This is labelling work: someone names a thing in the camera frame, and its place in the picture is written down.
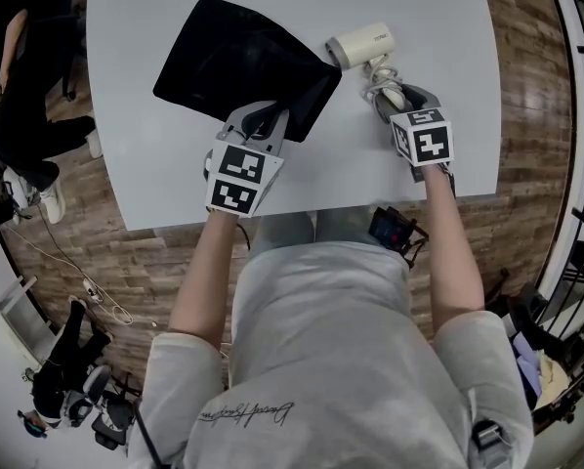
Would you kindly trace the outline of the person's grey trousers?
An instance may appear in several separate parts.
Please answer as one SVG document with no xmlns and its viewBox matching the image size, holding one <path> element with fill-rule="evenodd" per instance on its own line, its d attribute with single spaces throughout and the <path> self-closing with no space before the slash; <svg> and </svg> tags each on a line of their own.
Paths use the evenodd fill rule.
<svg viewBox="0 0 584 469">
<path fill-rule="evenodd" d="M 265 216 L 260 219 L 251 243 L 249 259 L 283 247 L 327 241 L 344 241 L 380 246 L 369 233 L 371 215 L 365 207 L 325 209 Z"/>
</svg>

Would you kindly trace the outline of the black drawstring pouch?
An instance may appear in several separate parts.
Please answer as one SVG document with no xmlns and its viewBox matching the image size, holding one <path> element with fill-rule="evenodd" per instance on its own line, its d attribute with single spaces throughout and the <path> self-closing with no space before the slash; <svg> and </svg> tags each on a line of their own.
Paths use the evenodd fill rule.
<svg viewBox="0 0 584 469">
<path fill-rule="evenodd" d="M 153 87 L 155 97 L 220 121 L 273 101 L 289 112 L 288 141 L 302 143 L 342 78 L 262 14 L 224 0 L 198 0 Z"/>
</svg>

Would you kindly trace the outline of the black metal railing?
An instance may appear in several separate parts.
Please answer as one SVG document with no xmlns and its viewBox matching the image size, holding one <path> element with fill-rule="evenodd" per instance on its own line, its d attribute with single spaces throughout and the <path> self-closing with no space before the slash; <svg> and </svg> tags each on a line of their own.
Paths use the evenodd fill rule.
<svg viewBox="0 0 584 469">
<path fill-rule="evenodd" d="M 556 360 L 576 386 L 584 377 L 584 0 L 554 2 L 569 67 L 570 157 L 555 242 L 537 281 L 546 304 L 536 321 L 562 343 Z"/>
</svg>

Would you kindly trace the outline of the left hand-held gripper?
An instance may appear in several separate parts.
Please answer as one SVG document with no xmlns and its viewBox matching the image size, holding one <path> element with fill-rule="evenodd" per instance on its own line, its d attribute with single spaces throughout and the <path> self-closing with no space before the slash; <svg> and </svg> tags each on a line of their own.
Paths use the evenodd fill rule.
<svg viewBox="0 0 584 469">
<path fill-rule="evenodd" d="M 277 112 L 276 101 L 258 101 L 235 109 L 206 157 L 205 206 L 242 218 L 256 215 L 278 177 L 278 157 L 289 110 Z M 246 139 L 254 136 L 254 145 Z"/>
</svg>

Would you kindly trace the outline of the person's left forearm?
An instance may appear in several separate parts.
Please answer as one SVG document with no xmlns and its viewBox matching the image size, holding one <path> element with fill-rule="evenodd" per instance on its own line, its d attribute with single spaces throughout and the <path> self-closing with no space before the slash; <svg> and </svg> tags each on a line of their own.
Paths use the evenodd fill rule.
<svg viewBox="0 0 584 469">
<path fill-rule="evenodd" d="M 215 349 L 225 329 L 236 224 L 235 215 L 209 214 L 169 318 L 171 332 L 198 337 Z"/>
</svg>

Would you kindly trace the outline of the white shelf unit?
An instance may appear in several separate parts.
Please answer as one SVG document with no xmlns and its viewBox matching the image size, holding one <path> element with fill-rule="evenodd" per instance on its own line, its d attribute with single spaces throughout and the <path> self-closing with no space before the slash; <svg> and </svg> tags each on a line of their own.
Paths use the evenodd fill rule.
<svg viewBox="0 0 584 469">
<path fill-rule="evenodd" d="M 15 349 L 38 367 L 53 332 L 28 294 L 36 282 L 37 277 L 24 280 L 19 276 L 0 295 L 0 328 Z"/>
</svg>

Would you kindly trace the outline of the white hair dryer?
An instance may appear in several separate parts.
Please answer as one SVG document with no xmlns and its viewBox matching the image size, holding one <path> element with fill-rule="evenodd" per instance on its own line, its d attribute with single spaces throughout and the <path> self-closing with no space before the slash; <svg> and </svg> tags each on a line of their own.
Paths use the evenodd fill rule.
<svg viewBox="0 0 584 469">
<path fill-rule="evenodd" d="M 396 110 L 406 108 L 402 79 L 398 70 L 388 64 L 390 55 L 396 50 L 396 42 L 383 22 L 367 25 L 331 37 L 325 50 L 332 63 L 342 71 L 361 67 L 366 78 L 362 97 L 377 105 L 378 96 L 383 96 Z"/>
</svg>

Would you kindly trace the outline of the person's right forearm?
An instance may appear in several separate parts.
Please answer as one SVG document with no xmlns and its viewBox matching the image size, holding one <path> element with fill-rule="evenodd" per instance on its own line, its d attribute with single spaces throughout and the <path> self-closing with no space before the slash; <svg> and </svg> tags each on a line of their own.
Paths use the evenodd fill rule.
<svg viewBox="0 0 584 469">
<path fill-rule="evenodd" d="M 449 178 L 437 165 L 423 168 L 427 196 L 432 322 L 435 331 L 484 309 L 480 271 L 466 236 Z"/>
</svg>

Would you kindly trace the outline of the black waist device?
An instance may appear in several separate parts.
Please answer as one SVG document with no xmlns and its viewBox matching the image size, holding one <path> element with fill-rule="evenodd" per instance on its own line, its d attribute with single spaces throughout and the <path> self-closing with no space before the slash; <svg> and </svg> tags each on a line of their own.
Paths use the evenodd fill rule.
<svg viewBox="0 0 584 469">
<path fill-rule="evenodd" d="M 409 269 L 415 265 L 420 250 L 428 243 L 429 236 L 393 207 L 378 207 L 372 217 L 369 234 L 384 248 L 399 254 Z"/>
</svg>

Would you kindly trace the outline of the white floor device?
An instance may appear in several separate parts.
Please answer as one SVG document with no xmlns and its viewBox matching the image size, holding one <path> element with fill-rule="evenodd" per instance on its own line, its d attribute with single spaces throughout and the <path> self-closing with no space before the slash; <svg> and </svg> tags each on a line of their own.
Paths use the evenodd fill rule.
<svg viewBox="0 0 584 469">
<path fill-rule="evenodd" d="M 10 167 L 3 172 L 3 184 L 6 194 L 14 203 L 14 223 L 18 225 L 23 212 L 34 204 L 36 189 Z"/>
</svg>

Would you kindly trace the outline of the black equipment heap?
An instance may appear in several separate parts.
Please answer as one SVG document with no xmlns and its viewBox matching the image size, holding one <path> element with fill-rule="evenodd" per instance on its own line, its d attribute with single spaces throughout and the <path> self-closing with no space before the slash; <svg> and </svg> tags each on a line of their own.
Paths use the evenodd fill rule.
<svg viewBox="0 0 584 469">
<path fill-rule="evenodd" d="M 17 417 L 35 439 L 91 420 L 97 444 L 109 450 L 125 448 L 141 391 L 130 386 L 130 373 L 119 379 L 102 362 L 104 350 L 113 340 L 110 333 L 92 324 L 92 336 L 85 344 L 79 343 L 88 305 L 74 296 L 69 305 L 68 319 L 49 357 L 30 374 L 33 408 L 18 411 Z"/>
</svg>

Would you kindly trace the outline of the person's white t-shirt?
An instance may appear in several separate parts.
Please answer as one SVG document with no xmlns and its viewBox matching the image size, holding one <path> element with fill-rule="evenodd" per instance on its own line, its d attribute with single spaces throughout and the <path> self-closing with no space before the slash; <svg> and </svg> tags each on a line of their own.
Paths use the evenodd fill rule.
<svg viewBox="0 0 584 469">
<path fill-rule="evenodd" d="M 481 311 L 427 340 L 407 269 L 367 244 L 317 242 L 259 254 L 233 301 L 230 384 L 203 339 L 152 342 L 128 469 L 469 469 L 473 433 L 501 429 L 511 469 L 533 444 L 503 322 Z"/>
</svg>

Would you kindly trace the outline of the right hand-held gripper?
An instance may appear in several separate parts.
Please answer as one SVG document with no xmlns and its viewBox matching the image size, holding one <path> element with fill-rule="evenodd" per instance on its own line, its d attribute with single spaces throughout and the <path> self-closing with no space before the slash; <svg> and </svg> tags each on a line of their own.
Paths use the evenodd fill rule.
<svg viewBox="0 0 584 469">
<path fill-rule="evenodd" d="M 374 95 L 371 104 L 383 123 L 389 124 L 391 120 L 396 150 L 409 164 L 414 182 L 424 180 L 424 167 L 436 165 L 448 177 L 456 194 L 454 176 L 449 169 L 454 160 L 451 122 L 431 92 L 406 83 L 401 85 L 401 92 L 405 112 L 396 113 L 394 104 L 381 93 Z"/>
</svg>

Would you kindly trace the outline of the white power strip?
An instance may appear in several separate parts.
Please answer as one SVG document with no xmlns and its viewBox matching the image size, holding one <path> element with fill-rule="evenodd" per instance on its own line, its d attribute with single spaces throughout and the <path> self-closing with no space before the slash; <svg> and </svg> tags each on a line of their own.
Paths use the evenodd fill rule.
<svg viewBox="0 0 584 469">
<path fill-rule="evenodd" d="M 83 286 L 88 294 L 88 297 L 94 300 L 97 304 L 101 304 L 104 301 L 104 297 L 100 289 L 89 278 L 87 277 L 84 278 Z"/>
</svg>

